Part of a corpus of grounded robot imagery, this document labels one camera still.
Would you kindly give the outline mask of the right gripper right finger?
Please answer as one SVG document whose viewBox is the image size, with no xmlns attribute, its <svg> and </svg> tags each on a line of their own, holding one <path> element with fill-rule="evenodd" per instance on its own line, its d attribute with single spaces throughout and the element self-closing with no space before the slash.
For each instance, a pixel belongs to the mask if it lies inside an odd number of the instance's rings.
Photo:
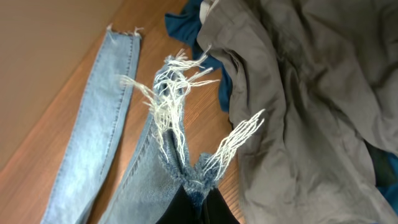
<svg viewBox="0 0 398 224">
<path fill-rule="evenodd" d="M 204 224 L 239 224 L 218 189 L 212 189 L 203 201 L 203 222 Z"/>
</svg>

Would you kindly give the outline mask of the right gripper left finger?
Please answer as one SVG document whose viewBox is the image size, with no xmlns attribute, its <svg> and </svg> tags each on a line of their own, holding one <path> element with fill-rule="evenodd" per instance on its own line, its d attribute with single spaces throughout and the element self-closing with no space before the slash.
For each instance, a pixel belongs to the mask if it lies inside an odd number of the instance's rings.
<svg viewBox="0 0 398 224">
<path fill-rule="evenodd" d="M 201 224 L 200 214 L 181 185 L 156 224 Z"/>
</svg>

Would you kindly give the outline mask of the light blue denim jeans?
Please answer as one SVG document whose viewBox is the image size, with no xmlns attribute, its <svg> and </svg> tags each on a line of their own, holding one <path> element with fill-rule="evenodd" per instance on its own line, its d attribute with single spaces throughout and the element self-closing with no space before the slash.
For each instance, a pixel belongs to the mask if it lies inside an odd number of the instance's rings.
<svg viewBox="0 0 398 224">
<path fill-rule="evenodd" d="M 107 178 L 123 132 L 134 90 L 147 99 L 149 114 L 133 157 L 101 223 L 156 223 L 182 185 L 203 222 L 203 201 L 224 176 L 237 149 L 263 124 L 256 113 L 238 124 L 214 154 L 195 165 L 183 127 L 185 97 L 203 86 L 201 69 L 184 52 L 168 56 L 155 74 L 153 87 L 136 81 L 141 35 L 107 28 L 88 78 L 78 116 L 52 187 L 43 223 L 86 223 Z"/>
</svg>

